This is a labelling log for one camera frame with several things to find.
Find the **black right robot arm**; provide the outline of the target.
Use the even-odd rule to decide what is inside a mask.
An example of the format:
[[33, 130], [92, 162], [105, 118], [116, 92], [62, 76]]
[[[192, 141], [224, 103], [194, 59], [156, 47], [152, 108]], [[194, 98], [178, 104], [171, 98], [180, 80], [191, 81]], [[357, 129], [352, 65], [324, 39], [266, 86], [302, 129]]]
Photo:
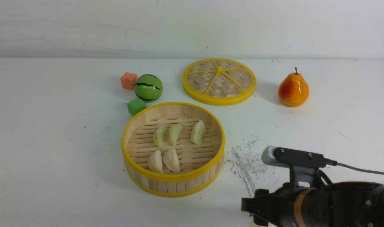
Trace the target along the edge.
[[341, 182], [321, 188], [284, 184], [241, 199], [241, 211], [259, 226], [384, 227], [384, 185]]

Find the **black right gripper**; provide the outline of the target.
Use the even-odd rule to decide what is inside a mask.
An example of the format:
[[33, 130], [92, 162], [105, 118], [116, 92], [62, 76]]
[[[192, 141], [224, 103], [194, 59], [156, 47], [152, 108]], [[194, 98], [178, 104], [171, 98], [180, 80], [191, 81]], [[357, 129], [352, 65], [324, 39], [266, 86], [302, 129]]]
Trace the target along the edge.
[[357, 227], [356, 221], [372, 190], [381, 186], [371, 182], [339, 182], [325, 187], [284, 184], [270, 193], [257, 189], [254, 197], [241, 199], [241, 211], [249, 213], [254, 223], [277, 227]]

